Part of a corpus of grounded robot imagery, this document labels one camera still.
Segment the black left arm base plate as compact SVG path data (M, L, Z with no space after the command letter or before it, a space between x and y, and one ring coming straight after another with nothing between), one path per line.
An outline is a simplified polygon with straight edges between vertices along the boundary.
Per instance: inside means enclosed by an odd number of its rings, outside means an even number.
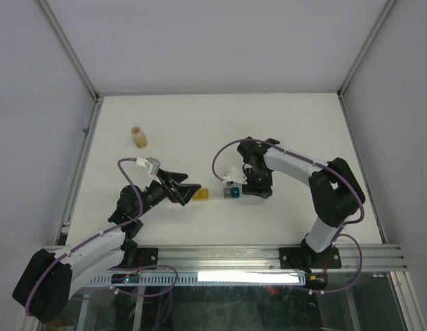
M120 264L112 267L113 270L138 270L140 267L157 265L159 260L158 248L136 247L124 252Z

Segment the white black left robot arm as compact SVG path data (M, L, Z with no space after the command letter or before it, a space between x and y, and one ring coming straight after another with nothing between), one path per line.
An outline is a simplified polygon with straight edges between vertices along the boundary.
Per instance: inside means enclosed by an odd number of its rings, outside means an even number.
M143 214L167 199L185 206L201 189L186 183L187 174L159 170L150 185L133 183L119 195L109 228L98 230L80 243L55 252L40 249L33 254L18 280L12 298L42 323L55 319L72 296L101 272L137 260L134 237L143 226Z

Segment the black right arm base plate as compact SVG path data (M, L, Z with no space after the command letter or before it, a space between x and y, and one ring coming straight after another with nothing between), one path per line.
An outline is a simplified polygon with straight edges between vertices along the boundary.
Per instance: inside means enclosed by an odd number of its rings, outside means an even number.
M295 269L304 272L313 270L338 270L341 269L341 258L336 247L329 247L323 252L305 250L299 246L279 249L281 269Z

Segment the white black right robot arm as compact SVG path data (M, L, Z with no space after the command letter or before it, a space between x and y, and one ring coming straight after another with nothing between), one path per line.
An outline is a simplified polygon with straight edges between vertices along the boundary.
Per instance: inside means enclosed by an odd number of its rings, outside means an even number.
M292 267L310 272L324 261L344 223L365 203L365 195L350 166L339 157L315 163L281 147L275 139L256 142L248 137L238 145L237 151L244 162L243 194L270 197L273 172L286 174L310 188L317 219L302 240L300 251L287 257Z

